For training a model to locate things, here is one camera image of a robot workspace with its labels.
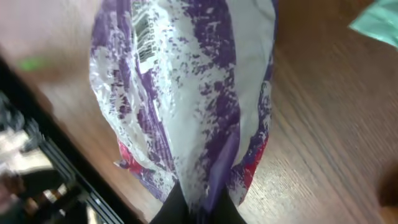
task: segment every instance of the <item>teal object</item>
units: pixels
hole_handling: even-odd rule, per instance
[[[376,1],[349,27],[398,48],[398,0]]]

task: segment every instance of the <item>wood grain surface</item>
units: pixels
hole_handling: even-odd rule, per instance
[[[11,65],[32,53],[52,56],[52,67],[20,77],[118,195],[149,221],[161,203],[113,165],[116,138],[88,84],[98,1],[34,2],[58,11],[36,22],[32,33],[14,29],[33,15],[15,17],[11,26],[0,5],[0,30],[13,31],[0,32],[2,54]],[[280,0],[271,135],[239,207],[248,223],[381,222],[378,185],[398,163],[398,52],[347,28],[370,3]]]

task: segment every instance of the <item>crinkled plastic packaging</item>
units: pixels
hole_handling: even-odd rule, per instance
[[[104,0],[90,82],[122,160],[192,209],[243,201],[268,140],[275,2]]]
[[[363,35],[398,48],[398,1],[375,1],[349,26]]]

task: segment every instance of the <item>barcode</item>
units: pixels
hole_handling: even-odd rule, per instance
[[[149,22],[149,16],[145,14],[135,26],[137,36],[137,50],[140,62],[145,62],[153,57],[154,30],[153,24]]]

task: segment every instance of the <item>green object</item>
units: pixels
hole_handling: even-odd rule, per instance
[[[29,58],[19,62],[17,66],[23,71],[29,72],[43,68],[45,66],[45,62],[41,58]]]
[[[376,1],[349,26],[398,48],[398,0]]]

